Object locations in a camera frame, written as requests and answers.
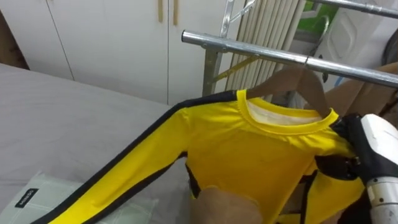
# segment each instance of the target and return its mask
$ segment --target white cabinet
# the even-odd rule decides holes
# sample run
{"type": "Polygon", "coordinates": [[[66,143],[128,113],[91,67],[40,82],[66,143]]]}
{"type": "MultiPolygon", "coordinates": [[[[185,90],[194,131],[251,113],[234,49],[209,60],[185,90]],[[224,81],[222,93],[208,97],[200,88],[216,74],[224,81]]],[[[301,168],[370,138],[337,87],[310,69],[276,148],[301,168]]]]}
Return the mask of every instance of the white cabinet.
{"type": "Polygon", "coordinates": [[[157,0],[48,3],[76,81],[167,103],[167,8],[160,23],[157,0]]]}
{"type": "MultiPolygon", "coordinates": [[[[0,9],[31,70],[174,105],[203,85],[205,51],[181,34],[219,35],[226,1],[0,0],[0,9]]],[[[235,0],[234,14],[243,5],[235,0]]]]}
{"type": "Polygon", "coordinates": [[[0,0],[0,10],[31,70],[72,79],[46,1],[0,0]]]}

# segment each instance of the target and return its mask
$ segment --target clothing label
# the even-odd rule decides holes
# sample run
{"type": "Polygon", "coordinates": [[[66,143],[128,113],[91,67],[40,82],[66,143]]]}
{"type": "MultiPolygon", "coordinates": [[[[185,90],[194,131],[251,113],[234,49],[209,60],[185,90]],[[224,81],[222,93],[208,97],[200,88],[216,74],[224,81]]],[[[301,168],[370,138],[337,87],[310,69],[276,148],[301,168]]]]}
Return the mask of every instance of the clothing label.
{"type": "Polygon", "coordinates": [[[39,189],[29,189],[26,191],[24,196],[15,205],[16,208],[24,208],[25,205],[32,199],[39,189]]]}

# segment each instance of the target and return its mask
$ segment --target white radiator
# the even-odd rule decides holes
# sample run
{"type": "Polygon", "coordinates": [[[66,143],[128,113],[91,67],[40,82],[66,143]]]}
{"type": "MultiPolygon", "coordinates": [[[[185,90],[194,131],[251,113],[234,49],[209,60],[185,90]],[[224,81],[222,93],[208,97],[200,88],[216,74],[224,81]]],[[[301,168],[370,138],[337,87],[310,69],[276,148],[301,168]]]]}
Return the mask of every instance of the white radiator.
{"type": "MultiPolygon", "coordinates": [[[[303,13],[304,0],[257,0],[241,20],[238,41],[288,50],[303,13]]],[[[233,55],[231,66],[247,59],[233,55]]],[[[257,60],[228,77],[226,90],[256,86],[282,68],[282,64],[257,60]]]]}

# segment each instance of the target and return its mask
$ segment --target white bedsheet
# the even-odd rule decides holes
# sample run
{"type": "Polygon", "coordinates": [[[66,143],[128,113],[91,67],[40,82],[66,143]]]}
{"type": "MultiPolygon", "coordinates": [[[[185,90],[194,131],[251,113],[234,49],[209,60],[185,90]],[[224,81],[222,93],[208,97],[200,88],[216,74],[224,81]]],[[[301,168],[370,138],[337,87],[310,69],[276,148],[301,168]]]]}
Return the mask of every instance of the white bedsheet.
{"type": "MultiPolygon", "coordinates": [[[[0,64],[0,210],[39,170],[84,182],[169,109],[109,90],[0,64]]],[[[140,193],[152,223],[185,223],[184,161],[140,193]]]]}

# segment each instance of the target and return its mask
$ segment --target clothes drying rack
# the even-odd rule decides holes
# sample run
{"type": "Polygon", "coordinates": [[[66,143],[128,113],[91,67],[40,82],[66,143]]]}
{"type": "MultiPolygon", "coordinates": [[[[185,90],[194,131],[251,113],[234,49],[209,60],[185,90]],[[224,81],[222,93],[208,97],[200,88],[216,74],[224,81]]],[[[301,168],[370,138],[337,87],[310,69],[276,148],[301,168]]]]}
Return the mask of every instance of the clothes drying rack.
{"type": "MultiPolygon", "coordinates": [[[[254,1],[255,0],[248,0],[244,9],[240,13],[235,15],[232,20],[235,20],[237,17],[240,17],[244,13],[248,12],[248,10],[253,7],[254,1]]],[[[310,1],[398,19],[398,11],[393,9],[386,9],[380,6],[346,0],[310,1]]],[[[206,50],[202,91],[203,96],[214,93],[215,83],[217,80],[220,79],[218,75],[220,71],[222,55],[228,52],[249,56],[252,59],[251,61],[263,59],[284,64],[299,64],[318,72],[326,72],[341,77],[354,78],[365,82],[371,82],[375,84],[398,88],[398,75],[393,75],[386,72],[379,72],[367,68],[354,67],[342,63],[330,62],[327,60],[310,57],[308,55],[295,54],[283,50],[275,50],[267,47],[260,47],[253,44],[247,44],[244,42],[227,39],[226,36],[228,33],[229,23],[231,21],[233,4],[234,0],[227,0],[226,2],[224,18],[219,37],[188,30],[182,32],[182,42],[199,45],[206,50]]]]}

